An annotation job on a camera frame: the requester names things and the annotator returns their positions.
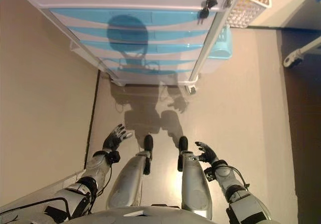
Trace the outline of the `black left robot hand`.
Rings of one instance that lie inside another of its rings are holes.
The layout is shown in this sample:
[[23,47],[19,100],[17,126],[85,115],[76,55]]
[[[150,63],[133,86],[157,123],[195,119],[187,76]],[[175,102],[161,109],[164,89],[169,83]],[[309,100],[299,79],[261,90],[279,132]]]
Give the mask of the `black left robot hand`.
[[103,142],[102,150],[116,151],[120,143],[126,139],[131,138],[132,132],[128,132],[123,124],[118,124],[113,131],[107,136]]

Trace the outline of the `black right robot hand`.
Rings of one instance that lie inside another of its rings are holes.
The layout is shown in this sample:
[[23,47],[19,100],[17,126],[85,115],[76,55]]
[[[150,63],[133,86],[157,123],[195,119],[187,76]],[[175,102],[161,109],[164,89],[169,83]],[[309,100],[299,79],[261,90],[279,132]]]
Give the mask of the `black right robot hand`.
[[203,142],[197,141],[195,144],[199,147],[199,150],[202,151],[202,154],[198,156],[199,161],[213,165],[217,160],[216,153]]

